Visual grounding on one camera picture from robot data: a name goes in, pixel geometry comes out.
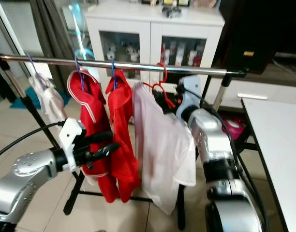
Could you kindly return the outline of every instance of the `hanger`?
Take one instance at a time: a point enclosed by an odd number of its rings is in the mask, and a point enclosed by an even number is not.
[[[161,86],[161,83],[165,83],[166,80],[167,80],[167,70],[166,70],[166,66],[165,66],[163,63],[161,63],[161,62],[157,63],[157,65],[160,65],[160,66],[162,66],[162,67],[164,68],[164,72],[165,72],[165,77],[164,77],[164,79],[163,79],[162,81],[159,81],[159,83],[155,83],[155,84],[153,84],[152,86],[149,85],[149,84],[147,84],[147,83],[145,83],[145,82],[144,82],[144,85],[149,86],[150,88],[152,88],[152,90],[153,90],[156,86],[159,86],[159,87],[162,89],[162,91],[163,91],[164,98],[165,98],[165,101],[166,101],[166,103],[167,103],[167,105],[168,105],[168,108],[170,108],[170,109],[175,108],[175,105],[174,105],[174,104],[172,103],[172,101],[169,100],[169,98],[167,97],[167,94],[166,94],[166,92],[165,92],[165,89]]]
[[[115,70],[114,70],[114,59],[111,60],[111,76],[114,78],[114,89],[117,88],[117,78],[115,77]]]
[[[84,92],[85,91],[85,79],[84,79],[84,76],[82,75],[81,71],[80,71],[80,68],[79,68],[79,63],[78,63],[78,59],[77,59],[77,56],[75,56],[75,66],[76,66],[76,70],[80,76],[80,81],[81,81],[81,87],[82,87],[82,91]]]
[[[41,84],[43,90],[47,89],[48,86],[47,86],[46,84],[44,84],[44,82],[43,82],[43,78],[42,78],[42,77],[38,74],[38,72],[36,71],[36,68],[35,68],[35,66],[34,66],[34,62],[35,62],[35,60],[34,60],[29,54],[28,54],[28,58],[29,58],[29,60],[30,60],[30,62],[31,62],[31,64],[32,64],[32,66],[33,66],[33,69],[34,69],[34,71],[35,71],[36,78],[38,79],[39,83]]]

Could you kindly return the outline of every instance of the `gray curtain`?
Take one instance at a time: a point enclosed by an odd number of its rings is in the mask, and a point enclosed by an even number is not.
[[[44,56],[74,59],[71,40],[54,0],[30,0],[30,5]],[[67,78],[75,67],[49,65],[49,69],[56,87],[67,93]]]

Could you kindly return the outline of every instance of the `tiled floor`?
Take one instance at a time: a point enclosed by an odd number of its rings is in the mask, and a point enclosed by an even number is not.
[[[0,103],[0,149],[38,127],[27,110],[9,109],[9,106],[7,101]],[[65,108],[68,117],[79,118],[79,108],[78,104],[71,99]],[[0,157],[0,178],[10,170],[19,156],[50,147],[51,144],[44,134],[38,133],[11,148]],[[243,158],[250,173],[255,177],[256,185],[268,208],[271,231],[281,232],[279,217],[258,153],[244,151]],[[73,186],[74,178],[65,171],[41,187],[20,221],[17,231],[94,232],[101,229],[108,232],[178,231],[176,210],[172,216],[168,217],[154,204],[147,202],[129,201],[124,204],[121,201],[115,201],[108,204],[102,197],[79,195],[72,213],[66,216],[63,213],[63,207]],[[97,186],[91,186],[86,181],[82,190],[99,191]],[[144,195],[140,190],[135,194]],[[197,185],[186,188],[185,202],[187,223],[185,231],[206,231],[204,206],[207,198],[200,162],[197,162]]]

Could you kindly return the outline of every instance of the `white shirt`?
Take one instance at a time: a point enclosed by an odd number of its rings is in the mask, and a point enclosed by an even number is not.
[[[142,83],[133,87],[133,117],[142,189],[169,215],[176,205],[179,184],[196,183],[193,137],[174,114],[163,114]]]
[[[39,77],[43,81],[46,88],[43,89],[36,75],[29,77],[29,82],[32,85],[38,100],[40,101],[41,109],[48,117],[51,123],[64,121],[67,116],[64,111],[63,99],[55,90],[54,85],[42,74]]]

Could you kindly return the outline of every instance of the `red jacket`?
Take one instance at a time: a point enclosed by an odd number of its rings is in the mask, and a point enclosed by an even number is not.
[[[77,71],[70,75],[67,87],[71,96],[82,105],[80,119],[87,129],[87,136],[97,132],[109,131],[111,130],[110,124],[104,108],[106,102],[101,88],[88,71],[82,71],[82,73],[85,74],[85,92],[82,91]],[[132,191],[141,184],[137,172],[139,163],[133,155],[127,125],[133,114],[132,90],[126,83],[122,72],[115,75],[121,78],[118,78],[117,89],[108,97],[108,105],[111,122],[114,123],[115,129],[113,142],[120,143],[120,148],[111,156],[94,162],[91,170],[88,170],[86,165],[83,166],[83,171],[87,176],[97,179],[101,192],[109,203],[117,197],[120,197],[123,202],[127,202]],[[109,83],[106,92],[112,89],[111,85],[113,85],[112,81]],[[90,148],[92,151],[97,151],[108,143],[92,144]]]
[[[104,105],[106,101],[102,95],[98,82],[88,71],[82,71],[85,76],[85,92],[82,91],[80,76],[77,71],[70,74],[67,80],[67,88],[71,96],[82,105],[80,120],[87,129],[87,135],[111,131],[108,117]],[[109,142],[101,144],[91,144],[91,151],[97,151]],[[93,168],[88,170],[83,166],[83,171],[87,176],[95,177],[100,190],[107,202],[111,203],[119,197],[116,186],[116,179],[110,173],[110,157],[93,162]]]
[[[106,89],[106,94],[111,92],[108,107],[110,121],[114,124],[114,141],[120,143],[120,149],[111,156],[111,173],[118,179],[121,200],[127,202],[132,191],[141,185],[141,180],[138,174],[139,162],[133,154],[128,130],[128,121],[133,115],[132,90],[121,70],[115,72],[115,77],[117,89],[113,89],[113,78]]]

